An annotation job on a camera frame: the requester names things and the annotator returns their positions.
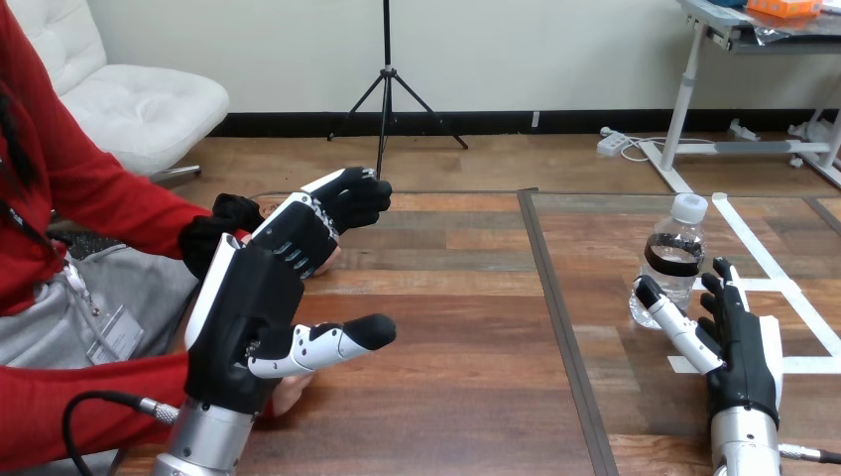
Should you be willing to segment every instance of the black hair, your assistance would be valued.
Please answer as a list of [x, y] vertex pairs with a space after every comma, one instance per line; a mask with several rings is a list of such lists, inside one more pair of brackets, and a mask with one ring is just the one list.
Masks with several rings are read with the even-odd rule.
[[0, 150], [0, 159], [3, 160], [6, 167], [8, 167], [9, 162], [12, 163], [12, 168], [17, 173], [18, 180], [24, 188], [28, 188], [38, 178], [38, 170], [29, 160], [24, 147], [18, 141], [17, 127], [11, 109], [12, 98], [3, 94], [0, 90], [0, 132], [2, 132], [8, 146], [8, 154], [4, 154], [5, 151]]

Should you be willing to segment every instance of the power strip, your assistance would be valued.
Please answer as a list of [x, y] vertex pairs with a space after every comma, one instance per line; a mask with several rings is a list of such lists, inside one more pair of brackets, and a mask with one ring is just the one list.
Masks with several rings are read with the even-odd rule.
[[602, 156], [618, 156], [622, 152], [622, 148], [631, 143], [631, 139], [625, 134], [614, 132], [596, 146], [596, 153]]

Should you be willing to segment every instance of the orange box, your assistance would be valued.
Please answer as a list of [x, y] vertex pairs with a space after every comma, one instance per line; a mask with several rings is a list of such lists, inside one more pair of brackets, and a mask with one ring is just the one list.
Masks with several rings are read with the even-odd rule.
[[823, 0], [749, 0], [748, 9], [781, 18], [813, 17], [820, 14]]

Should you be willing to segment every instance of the person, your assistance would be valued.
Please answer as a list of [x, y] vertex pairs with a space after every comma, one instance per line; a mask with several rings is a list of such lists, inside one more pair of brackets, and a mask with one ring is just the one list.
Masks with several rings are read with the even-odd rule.
[[[162, 354], [196, 289], [194, 275], [206, 272], [222, 232], [247, 239], [262, 218], [242, 197], [220, 195], [212, 212], [192, 205], [99, 151], [54, 93], [6, 0], [0, 0], [0, 132], [3, 472], [66, 458], [61, 414], [79, 393], [114, 390], [178, 407], [187, 359]], [[126, 246], [74, 260], [63, 243], [47, 237], [53, 209]], [[379, 215], [365, 217], [353, 226]], [[126, 324], [123, 330], [125, 338], [138, 339], [131, 353], [136, 360], [102, 363], [102, 352], [116, 353], [104, 335], [109, 319], [142, 329]], [[309, 378], [285, 379], [264, 415], [287, 411]], [[74, 413], [72, 432], [88, 454], [163, 442], [169, 429], [131, 410], [90, 402]], [[71, 464], [51, 467], [74, 474]], [[45, 468], [36, 474], [50, 474]]]

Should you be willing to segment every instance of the water bottle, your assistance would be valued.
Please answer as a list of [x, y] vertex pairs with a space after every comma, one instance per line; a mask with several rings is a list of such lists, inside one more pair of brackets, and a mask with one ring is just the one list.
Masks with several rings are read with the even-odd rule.
[[[640, 275], [651, 276], [684, 312], [689, 309], [692, 287], [704, 261], [701, 222], [707, 206], [707, 200], [694, 193], [675, 197], [671, 216], [655, 226], [646, 243], [640, 268]], [[633, 292], [628, 307], [637, 323], [649, 329], [660, 329]]]

